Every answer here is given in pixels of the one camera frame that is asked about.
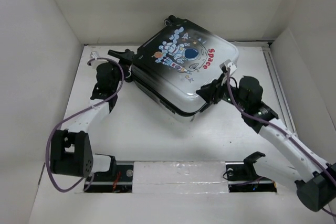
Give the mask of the black white space suitcase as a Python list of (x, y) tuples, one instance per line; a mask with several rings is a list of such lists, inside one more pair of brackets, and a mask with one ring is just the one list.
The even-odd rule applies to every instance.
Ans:
[(197, 90), (219, 79), (225, 62), (237, 63), (239, 51), (188, 19), (171, 15), (164, 24), (137, 49), (132, 79), (176, 120), (192, 121), (209, 107)]

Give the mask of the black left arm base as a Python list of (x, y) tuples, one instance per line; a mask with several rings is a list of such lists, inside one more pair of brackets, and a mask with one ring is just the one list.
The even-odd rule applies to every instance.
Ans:
[(132, 193), (134, 161), (112, 161), (107, 172), (96, 172), (85, 181), (85, 193)]

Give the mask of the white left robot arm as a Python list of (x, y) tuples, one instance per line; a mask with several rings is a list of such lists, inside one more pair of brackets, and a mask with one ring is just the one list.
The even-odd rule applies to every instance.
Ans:
[(108, 116), (116, 105), (118, 92), (123, 82), (129, 80), (129, 68), (134, 53), (108, 51), (108, 57), (93, 54), (88, 62), (96, 70), (89, 106), (71, 116), (73, 123), (66, 129), (56, 128), (48, 140), (50, 148), (49, 171), (86, 178), (99, 173), (105, 180), (117, 175), (115, 158), (110, 155), (94, 154), (90, 131)]

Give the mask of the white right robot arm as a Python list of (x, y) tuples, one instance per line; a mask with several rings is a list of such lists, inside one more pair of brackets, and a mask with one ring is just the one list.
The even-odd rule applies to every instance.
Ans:
[(278, 114), (262, 101), (263, 88), (254, 77), (245, 76), (237, 87), (221, 76), (202, 86), (196, 93), (208, 104), (224, 100), (234, 105), (244, 122), (270, 142), (290, 166), (273, 164), (262, 152), (244, 158), (246, 180), (266, 177), (296, 192), (309, 210), (318, 212), (335, 200), (335, 164), (330, 164), (307, 148), (290, 132)]

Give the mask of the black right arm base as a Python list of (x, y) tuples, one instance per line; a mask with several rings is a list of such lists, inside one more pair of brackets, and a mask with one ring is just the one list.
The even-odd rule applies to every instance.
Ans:
[(229, 193), (276, 193), (275, 182), (269, 178), (257, 175), (254, 164), (266, 155), (254, 152), (243, 161), (229, 161), (225, 163), (226, 170), (222, 177), (228, 182)]

